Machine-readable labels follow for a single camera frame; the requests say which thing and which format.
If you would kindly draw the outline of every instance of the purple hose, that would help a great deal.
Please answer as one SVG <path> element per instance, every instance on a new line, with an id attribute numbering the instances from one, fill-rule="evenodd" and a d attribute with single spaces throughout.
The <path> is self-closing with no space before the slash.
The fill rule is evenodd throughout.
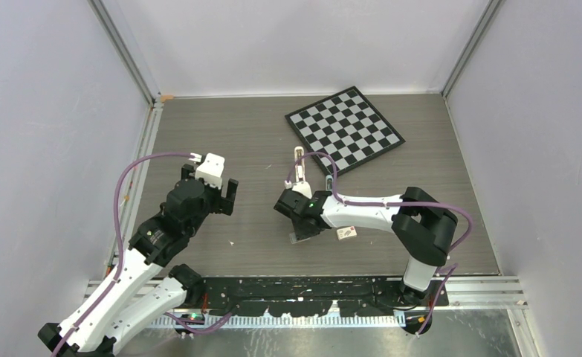
<path id="1" fill-rule="evenodd" d="M 452 266 L 450 266 L 449 267 L 450 270 L 448 271 L 448 273 L 446 274 L 446 276 L 442 280 L 442 283 L 439 284 L 439 287 L 437 288 L 437 292 L 435 293 L 435 298 L 433 299 L 433 305 L 430 306 L 430 309 L 429 309 L 429 313 L 427 315 L 427 318 L 424 319 L 424 323 L 422 323 L 422 326 L 420 326 L 420 329 L 418 330 L 418 332 L 416 332 L 416 335 L 417 336 L 420 336 L 420 333 L 422 331 L 424 331 L 424 328 L 427 326 L 428 321 L 430 320 L 430 317 L 433 315 L 433 310 L 435 309 L 435 305 L 437 304 L 437 299 L 439 299 L 439 295 L 442 293 L 442 289 L 446 285 L 446 282 L 448 281 L 448 278 L 451 275 L 453 275 L 453 273 L 455 272 L 455 269 L 457 269 L 458 266 L 459 266 L 458 263 L 455 263 Z"/>
<path id="2" fill-rule="evenodd" d="M 72 328 L 70 328 L 69 331 L 67 331 L 67 333 L 63 336 L 63 338 L 61 338 L 61 341 L 59 341 L 59 343 L 56 345 L 54 350 L 52 350 L 52 354 L 50 355 L 50 357 L 56 357 L 59 354 L 59 351 L 61 350 L 61 348 L 63 347 L 65 342 L 67 342 L 67 340 L 70 338 L 70 336 L 74 332 L 74 327 L 80 327 L 80 324 L 82 324 L 83 321 L 87 318 L 87 316 L 89 316 L 89 314 L 91 314 L 91 312 L 94 311 L 94 309 L 96 309 L 96 306 L 98 306 L 98 304 L 105 299 L 105 296 L 107 296 L 107 294 L 113 289 L 115 282 L 118 279 L 120 279 L 120 275 L 122 274 L 122 269 L 124 266 L 124 246 L 123 246 L 123 241 L 122 241 L 122 232 L 120 231 L 121 227 L 120 227 L 120 215 L 118 214 L 118 205 L 119 205 L 118 204 L 118 197 L 120 196 L 120 190 L 122 189 L 122 183 L 124 183 L 124 179 L 126 177 L 126 174 L 128 174 L 129 171 L 133 170 L 133 167 L 136 167 L 137 165 L 139 165 L 140 163 L 142 163 L 146 160 L 150 160 L 152 158 L 162 158 L 164 156 L 179 156 L 179 157 L 183 157 L 183 158 L 193 158 L 194 157 L 192 154 L 185 153 L 185 152 L 161 152 L 158 154 L 147 155 L 147 156 L 144 156 L 142 158 L 139 158 L 138 160 L 135 160 L 131 164 L 129 164 L 129 166 L 127 166 L 126 169 L 124 169 L 124 171 L 120 175 L 120 178 L 117 180 L 117 184 L 115 186 L 115 192 L 114 192 L 114 201 L 113 201 L 115 242 L 117 244 L 118 257 L 120 258 L 120 262 L 118 263 L 118 265 L 115 269 L 114 278 L 109 283 L 109 285 L 107 285 L 107 288 L 103 291 L 103 293 L 100 294 L 100 296 L 98 296 L 98 298 L 94 301 L 94 303 L 92 305 L 90 305 L 90 307 L 78 318 L 78 320 L 76 320 L 76 322 L 74 322 L 74 324 L 72 325 Z"/>
<path id="3" fill-rule="evenodd" d="M 302 162 L 302 160 L 304 158 L 307 158 L 309 156 L 323 156 L 324 158 L 327 158 L 328 160 L 330 160 L 330 162 L 332 163 L 332 196 L 334 197 L 334 199 L 336 199 L 337 201 L 345 204 L 345 205 L 351 205 L 351 206 L 362 206 L 362 207 L 383 207 L 385 204 L 383 202 L 355 202 L 355 201 L 344 201 L 341 196 L 339 196 L 339 193 L 337 191 L 337 165 L 334 162 L 334 159 L 324 153 L 324 152 L 308 152 L 306 154 L 304 154 L 301 158 L 298 158 L 297 161 L 295 161 L 295 164 L 293 165 L 293 168 L 291 169 L 291 171 L 288 173 L 288 176 L 286 177 L 286 181 L 291 181 L 291 178 L 293 177 L 293 173 L 295 171 L 295 167 Z M 464 232 L 462 234 L 462 236 L 455 241 L 450 248 L 448 249 L 448 252 L 450 253 L 454 248 L 456 248 L 459 244 L 461 244 L 464 239 L 466 239 L 471 231 L 472 231 L 472 227 L 474 226 L 474 220 L 472 219 L 472 216 L 466 212 L 465 210 L 457 207 L 457 206 L 453 206 L 453 205 L 448 205 L 445 203 L 438 203 L 438 202 L 387 202 L 387 207 L 435 207 L 435 208 L 444 208 L 445 210 L 454 210 L 455 212 L 461 214 L 464 218 L 466 218 L 466 221 L 468 221 L 468 228 L 466 228 L 466 232 Z"/>
<path id="4" fill-rule="evenodd" d="M 186 325 L 180 318 L 174 316 L 170 312 L 166 312 L 164 315 L 168 316 L 169 318 L 175 320 L 177 324 L 180 324 L 186 331 L 194 333 L 196 335 L 207 335 L 208 333 L 212 333 L 218 331 L 223 325 L 225 325 L 231 318 L 232 313 L 228 312 L 225 316 L 223 316 L 220 320 L 212 324 L 212 326 L 207 327 L 205 329 L 193 329 L 192 327 Z"/>

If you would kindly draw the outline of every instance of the purple cable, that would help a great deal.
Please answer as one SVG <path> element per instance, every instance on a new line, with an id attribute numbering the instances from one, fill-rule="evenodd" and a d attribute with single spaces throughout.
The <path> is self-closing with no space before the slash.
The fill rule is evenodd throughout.
<path id="1" fill-rule="evenodd" d="M 416 332 L 416 336 L 420 336 L 420 333 L 422 331 L 424 331 L 424 328 L 427 326 L 428 321 L 430 320 L 430 317 L 433 315 L 433 310 L 435 309 L 435 305 L 437 304 L 437 299 L 439 299 L 439 295 L 442 293 L 442 289 L 444 288 L 444 286 L 446 285 L 446 282 L 448 281 L 448 278 L 453 275 L 453 273 L 455 272 L 455 269 L 457 269 L 457 267 L 459 266 L 458 263 L 455 263 L 453 265 L 451 265 L 449 267 L 449 271 L 446 274 L 446 276 L 444 277 L 444 279 L 442 280 L 442 283 L 439 284 L 439 287 L 437 288 L 437 292 L 435 293 L 435 298 L 433 298 L 433 305 L 431 305 L 430 309 L 429 309 L 429 313 L 427 315 L 427 318 L 424 319 L 424 323 L 422 324 L 422 326 L 420 326 L 420 329 L 418 330 L 418 332 Z"/>
<path id="2" fill-rule="evenodd" d="M 344 201 L 341 196 L 339 196 L 339 193 L 337 192 L 337 165 L 334 162 L 334 159 L 324 153 L 324 152 L 307 152 L 306 154 L 304 154 L 301 158 L 298 158 L 297 161 L 295 161 L 295 164 L 293 165 L 293 168 L 291 169 L 291 171 L 288 173 L 288 176 L 286 177 L 286 181 L 291 181 L 291 178 L 293 177 L 293 173 L 295 171 L 295 167 L 302 162 L 302 160 L 304 158 L 307 158 L 309 156 L 323 156 L 325 158 L 327 158 L 328 160 L 330 160 L 330 162 L 332 163 L 332 196 L 334 197 L 334 199 L 336 199 L 337 201 L 343 203 L 344 205 L 351 205 L 351 206 L 362 206 L 362 207 L 384 207 L 385 204 L 383 202 L 355 202 L 355 201 Z M 387 207 L 435 207 L 435 208 L 444 208 L 445 210 L 454 210 L 455 212 L 461 214 L 464 218 L 466 218 L 466 221 L 468 221 L 468 228 L 466 228 L 466 232 L 464 232 L 462 234 L 462 236 L 455 241 L 450 248 L 448 249 L 448 252 L 450 253 L 454 248 L 456 248 L 459 244 L 461 244 L 464 239 L 466 239 L 471 231 L 472 231 L 472 227 L 474 226 L 474 220 L 472 219 L 472 216 L 466 212 L 465 210 L 457 207 L 457 206 L 453 206 L 453 205 L 449 205 L 449 204 L 445 204 L 445 203 L 438 203 L 438 202 L 387 202 Z"/>
<path id="3" fill-rule="evenodd" d="M 169 318 L 175 320 L 177 324 L 180 324 L 186 331 L 194 333 L 196 335 L 207 335 L 212 332 L 218 331 L 223 325 L 225 325 L 231 318 L 232 313 L 228 312 L 225 316 L 223 316 L 220 320 L 212 324 L 210 327 L 205 329 L 193 329 L 192 327 L 186 325 L 180 318 L 174 316 L 170 312 L 166 312 L 164 315 L 168 316 Z"/>
<path id="4" fill-rule="evenodd" d="M 118 279 L 120 279 L 120 275 L 122 274 L 122 270 L 123 270 L 123 266 L 124 266 L 124 246 L 123 246 L 124 244 L 122 241 L 122 232 L 120 231 L 121 228 L 120 228 L 120 215 L 118 214 L 118 197 L 120 196 L 120 190 L 122 189 L 122 183 L 124 183 L 124 179 L 126 177 L 126 174 L 129 173 L 129 171 L 133 170 L 133 167 L 136 167 L 137 165 L 139 165 L 140 163 L 142 163 L 146 160 L 150 160 L 152 158 L 162 158 L 164 156 L 179 156 L 179 157 L 183 157 L 183 158 L 193 158 L 194 157 L 192 154 L 185 153 L 185 152 L 161 152 L 158 154 L 147 155 L 147 156 L 144 156 L 142 158 L 139 158 L 138 160 L 135 160 L 131 164 L 129 164 L 129 166 L 127 166 L 126 169 L 124 169 L 124 171 L 120 175 L 120 178 L 117 180 L 117 184 L 115 186 L 115 192 L 114 192 L 114 201 L 113 201 L 115 242 L 117 244 L 118 257 L 120 258 L 120 262 L 118 263 L 118 265 L 115 269 L 114 278 L 109 283 L 109 285 L 107 285 L 107 288 L 103 291 L 103 293 L 98 296 L 98 298 L 94 301 L 94 303 L 92 305 L 90 305 L 90 307 L 76 320 L 76 322 L 74 322 L 74 324 L 72 325 L 72 328 L 70 328 L 67 331 L 67 333 L 63 336 L 63 338 L 61 338 L 61 341 L 59 341 L 59 343 L 56 345 L 54 350 L 52 350 L 52 354 L 50 355 L 50 357 L 56 357 L 59 354 L 59 351 L 63 347 L 63 344 L 65 344 L 65 342 L 67 342 L 67 340 L 70 338 L 72 333 L 74 333 L 74 327 L 77 327 L 77 328 L 80 327 L 80 324 L 82 324 L 83 321 L 87 318 L 87 316 L 89 316 L 89 314 L 91 314 L 91 312 L 94 311 L 94 309 L 96 309 L 96 306 L 98 306 L 98 304 L 105 299 L 107 294 L 115 286 L 115 282 Z"/>

